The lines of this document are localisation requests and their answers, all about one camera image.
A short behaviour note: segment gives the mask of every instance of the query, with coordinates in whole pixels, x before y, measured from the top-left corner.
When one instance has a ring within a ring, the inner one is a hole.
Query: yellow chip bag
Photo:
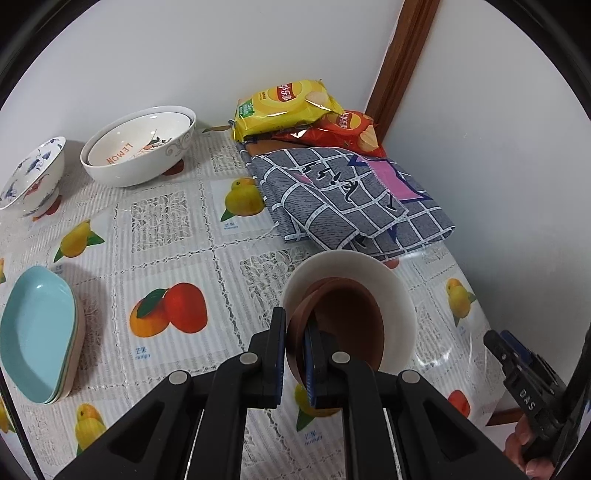
[[[327,113],[343,113],[319,80],[286,83],[240,100],[234,117],[234,139],[311,124]]]

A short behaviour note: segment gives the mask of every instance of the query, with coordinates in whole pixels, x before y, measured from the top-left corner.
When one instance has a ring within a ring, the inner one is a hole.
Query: white wall
[[[493,327],[570,378],[591,320],[591,125],[549,59],[484,0],[442,0],[385,147],[456,222]]]
[[[402,0],[101,0],[36,59],[0,111],[0,184],[55,135],[86,142],[154,105],[227,123],[239,98],[322,78],[364,110]]]

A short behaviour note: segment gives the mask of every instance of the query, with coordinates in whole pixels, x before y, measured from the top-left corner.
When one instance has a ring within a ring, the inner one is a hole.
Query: brown bowl
[[[305,385],[304,332],[314,312],[320,330],[332,333],[339,348],[377,370],[384,354],[384,323],[374,297],[361,283],[348,278],[324,278],[313,283],[288,320],[287,363]]]

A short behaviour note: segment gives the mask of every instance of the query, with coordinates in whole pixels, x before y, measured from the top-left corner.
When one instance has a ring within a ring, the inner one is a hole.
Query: red chip bag
[[[313,147],[340,147],[361,155],[385,157],[375,135],[374,120],[361,112],[329,113],[307,127],[295,127],[273,134],[273,139]]]

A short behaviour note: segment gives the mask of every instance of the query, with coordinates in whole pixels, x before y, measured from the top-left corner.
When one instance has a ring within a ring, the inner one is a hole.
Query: orange fruit print
[[[129,328],[134,335],[142,338],[152,337],[162,332],[169,324],[167,320],[162,304],[156,305],[145,317],[138,318],[138,307],[142,303],[140,300],[129,315]]]
[[[196,333],[207,325],[203,293],[190,283],[177,283],[163,298],[166,318],[185,333]]]
[[[462,415],[468,418],[468,415],[470,415],[470,404],[461,390],[454,390],[449,394],[447,399]]]
[[[172,323],[184,333],[197,333],[207,325],[205,298],[198,287],[177,283],[157,288],[140,300],[129,315],[129,328],[146,338],[163,332]]]

